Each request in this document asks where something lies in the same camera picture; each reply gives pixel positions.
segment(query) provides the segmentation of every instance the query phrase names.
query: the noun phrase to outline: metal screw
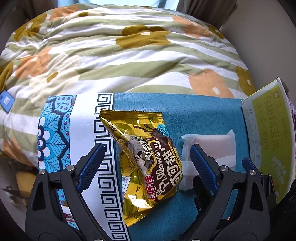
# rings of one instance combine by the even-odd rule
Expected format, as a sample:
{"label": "metal screw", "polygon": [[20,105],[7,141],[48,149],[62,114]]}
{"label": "metal screw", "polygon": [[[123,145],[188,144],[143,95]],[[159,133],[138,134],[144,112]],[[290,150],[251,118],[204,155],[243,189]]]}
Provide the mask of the metal screw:
{"label": "metal screw", "polygon": [[73,165],[69,165],[66,167],[67,171],[72,171],[74,169],[74,166]]}
{"label": "metal screw", "polygon": [[253,169],[251,169],[250,170],[250,174],[253,175],[253,176],[255,176],[256,175],[256,172]]}
{"label": "metal screw", "polygon": [[39,172],[38,172],[40,175],[43,175],[45,173],[45,169],[41,169]]}
{"label": "metal screw", "polygon": [[221,166],[221,171],[227,172],[229,168],[227,166]]}

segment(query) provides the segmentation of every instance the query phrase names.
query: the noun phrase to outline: striped bedding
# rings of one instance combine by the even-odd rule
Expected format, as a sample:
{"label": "striped bedding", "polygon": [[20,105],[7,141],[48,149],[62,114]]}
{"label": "striped bedding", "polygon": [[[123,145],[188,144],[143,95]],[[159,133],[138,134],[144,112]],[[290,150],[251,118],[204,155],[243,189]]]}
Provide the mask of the striped bedding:
{"label": "striped bedding", "polygon": [[255,91],[215,27],[152,7],[75,4],[47,11],[9,38],[0,56],[0,155],[38,166],[39,116],[49,96],[106,92],[245,98]]}

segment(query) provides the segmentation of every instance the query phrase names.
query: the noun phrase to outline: yellow object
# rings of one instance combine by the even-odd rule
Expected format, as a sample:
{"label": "yellow object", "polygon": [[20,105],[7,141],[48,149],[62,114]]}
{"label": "yellow object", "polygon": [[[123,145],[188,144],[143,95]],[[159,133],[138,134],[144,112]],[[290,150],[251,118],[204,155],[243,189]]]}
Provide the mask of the yellow object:
{"label": "yellow object", "polygon": [[20,190],[22,198],[29,198],[33,188],[36,175],[30,172],[17,172],[17,185]]}
{"label": "yellow object", "polygon": [[0,91],[6,89],[5,82],[13,72],[13,63],[9,62],[5,67],[0,67]]}
{"label": "yellow object", "polygon": [[235,71],[239,78],[239,86],[241,87],[242,91],[247,96],[250,96],[251,94],[255,93],[255,86],[253,84],[250,72],[247,69],[243,69],[239,66],[235,68]]}
{"label": "yellow object", "polygon": [[33,37],[35,36],[40,30],[40,24],[45,21],[47,17],[46,13],[40,14],[39,16],[31,19],[21,27],[19,27],[13,36],[14,41],[20,41],[22,36]]}
{"label": "yellow object", "polygon": [[181,162],[162,113],[101,110],[100,119],[122,148],[123,218],[129,227],[176,193]]}
{"label": "yellow object", "polygon": [[78,14],[79,17],[86,17],[88,15],[89,15],[88,12],[81,12],[81,13]]}
{"label": "yellow object", "polygon": [[209,28],[209,31],[211,31],[213,34],[215,34],[220,39],[225,39],[225,36],[213,25],[206,24],[206,26]]}
{"label": "yellow object", "polygon": [[170,34],[162,27],[135,25],[122,30],[122,37],[116,38],[116,44],[125,49],[139,48],[146,45],[168,45],[170,41],[165,37]]}
{"label": "yellow object", "polygon": [[295,179],[295,130],[280,78],[242,101],[250,157],[259,172],[270,174],[279,203]]}
{"label": "yellow object", "polygon": [[52,73],[49,77],[47,77],[46,82],[49,83],[52,79],[54,79],[58,75],[58,72]]}

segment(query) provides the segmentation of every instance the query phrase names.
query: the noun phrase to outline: orange flower print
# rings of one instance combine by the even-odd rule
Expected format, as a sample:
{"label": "orange flower print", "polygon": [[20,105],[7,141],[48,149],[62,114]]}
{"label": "orange flower print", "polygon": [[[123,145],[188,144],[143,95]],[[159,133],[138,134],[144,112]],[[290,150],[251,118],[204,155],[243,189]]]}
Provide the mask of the orange flower print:
{"label": "orange flower print", "polygon": [[204,69],[199,74],[189,75],[189,83],[198,95],[234,98],[224,79],[211,69]]}
{"label": "orange flower print", "polygon": [[15,31],[15,34],[13,36],[13,40],[19,41],[23,35],[28,36],[28,37],[35,36],[40,30],[40,24],[45,21],[46,17],[47,17],[47,14],[43,13],[43,14],[31,19],[30,21],[25,23],[23,26],[19,27]]}
{"label": "orange flower print", "polygon": [[7,87],[5,85],[6,80],[11,76],[13,72],[13,63],[9,62],[6,67],[0,67],[0,91],[6,90]]}
{"label": "orange flower print", "polygon": [[145,25],[130,26],[122,30],[122,37],[116,38],[116,44],[125,49],[143,47],[149,44],[168,45],[170,41],[165,36],[169,33],[158,26],[150,28]]}
{"label": "orange flower print", "polygon": [[247,69],[243,69],[239,66],[235,68],[235,71],[239,78],[239,86],[242,89],[242,91],[247,96],[250,96],[251,94],[255,93],[256,90],[250,72]]}
{"label": "orange flower print", "polygon": [[33,166],[32,162],[29,161],[26,155],[23,153],[19,143],[15,138],[11,138],[10,140],[4,139],[2,145],[3,153],[23,164]]}
{"label": "orange flower print", "polygon": [[173,20],[185,26],[184,31],[186,35],[192,36],[197,39],[199,39],[201,36],[208,38],[212,35],[211,32],[207,30],[205,27],[188,19],[179,16],[174,16]]}
{"label": "orange flower print", "polygon": [[49,20],[56,20],[60,17],[66,17],[70,14],[79,11],[79,8],[75,5],[70,5],[68,7],[58,7],[54,8],[52,15],[50,16]]}
{"label": "orange flower print", "polygon": [[15,76],[19,79],[28,77],[36,77],[46,71],[50,62],[49,51],[52,47],[43,49],[39,54],[25,57],[21,59],[21,65],[16,70]]}

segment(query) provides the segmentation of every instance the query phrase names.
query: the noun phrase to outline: white plastic packet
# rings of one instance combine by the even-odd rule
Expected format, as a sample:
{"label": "white plastic packet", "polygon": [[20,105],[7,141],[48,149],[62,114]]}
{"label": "white plastic packet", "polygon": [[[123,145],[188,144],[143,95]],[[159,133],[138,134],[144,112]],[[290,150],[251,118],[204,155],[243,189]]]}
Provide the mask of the white plastic packet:
{"label": "white plastic packet", "polygon": [[237,163],[235,149],[235,134],[231,129],[227,135],[183,135],[184,145],[182,149],[182,171],[183,179],[179,184],[181,190],[193,188],[193,178],[198,172],[190,159],[190,148],[199,144],[208,156],[213,157],[217,163],[228,166],[235,171]]}

